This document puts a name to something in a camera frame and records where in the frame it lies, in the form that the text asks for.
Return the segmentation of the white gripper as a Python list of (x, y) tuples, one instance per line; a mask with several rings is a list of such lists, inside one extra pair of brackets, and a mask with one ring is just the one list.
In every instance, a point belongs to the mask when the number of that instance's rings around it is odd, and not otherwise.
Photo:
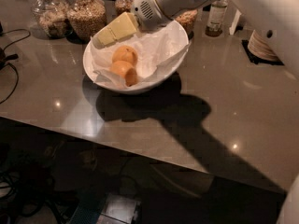
[(134, 0), (131, 12), (123, 12), (93, 36), (96, 48), (108, 47), (138, 31), (153, 32), (165, 27), (171, 20), (159, 8), (156, 0)]

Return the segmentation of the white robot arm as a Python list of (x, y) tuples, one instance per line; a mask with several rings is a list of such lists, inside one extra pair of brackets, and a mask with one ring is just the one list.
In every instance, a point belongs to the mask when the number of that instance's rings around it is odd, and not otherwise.
[(216, 178), (208, 224), (299, 224), (299, 0), (231, 0), (283, 61), (247, 61), (235, 38), (202, 41), (183, 69), (137, 96), (101, 93), (123, 145)]

